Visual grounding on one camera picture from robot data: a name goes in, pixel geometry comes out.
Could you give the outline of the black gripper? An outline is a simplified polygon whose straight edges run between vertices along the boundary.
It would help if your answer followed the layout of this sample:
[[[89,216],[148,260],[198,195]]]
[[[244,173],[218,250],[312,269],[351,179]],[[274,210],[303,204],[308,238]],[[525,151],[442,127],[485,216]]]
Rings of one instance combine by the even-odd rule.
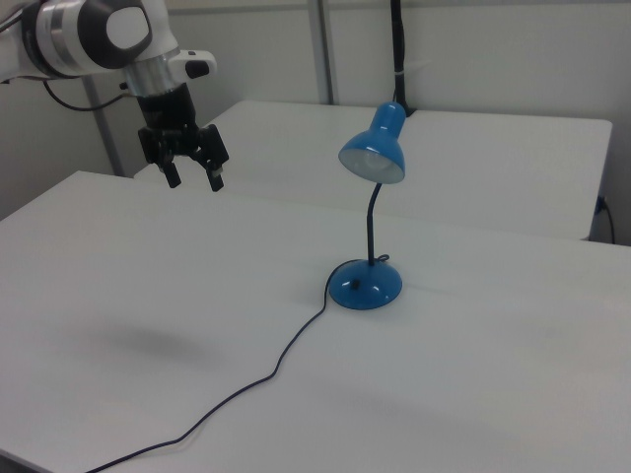
[[[229,154],[216,125],[197,125],[188,85],[137,97],[137,102],[145,120],[138,131],[145,160],[160,168],[169,187],[181,184],[174,156],[189,156],[205,169],[211,190],[220,191],[224,187],[223,164]]]

